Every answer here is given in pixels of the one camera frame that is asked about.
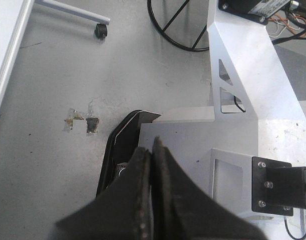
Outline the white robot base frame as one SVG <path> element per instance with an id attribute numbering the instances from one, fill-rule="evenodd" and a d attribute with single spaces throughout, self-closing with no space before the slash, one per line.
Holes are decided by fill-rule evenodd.
<path id="1" fill-rule="evenodd" d="M 306 115 L 263 25 L 212 0 L 208 35 L 213 105 L 162 114 L 142 125 L 139 145 L 159 138 L 213 201 L 265 239 L 291 240 L 291 216 L 252 211 L 252 157 L 306 167 Z"/>

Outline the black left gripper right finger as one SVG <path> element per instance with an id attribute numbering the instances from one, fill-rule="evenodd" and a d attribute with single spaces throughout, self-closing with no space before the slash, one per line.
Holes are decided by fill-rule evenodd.
<path id="1" fill-rule="evenodd" d="M 261 240 L 263 232 L 208 197 L 156 137 L 151 162 L 155 240 Z"/>

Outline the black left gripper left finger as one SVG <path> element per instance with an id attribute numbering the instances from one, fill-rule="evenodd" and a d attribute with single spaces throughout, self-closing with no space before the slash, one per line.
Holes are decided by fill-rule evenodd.
<path id="1" fill-rule="evenodd" d="M 120 176 L 58 229 L 70 240 L 150 240 L 150 164 L 150 152 L 137 148 Z"/>

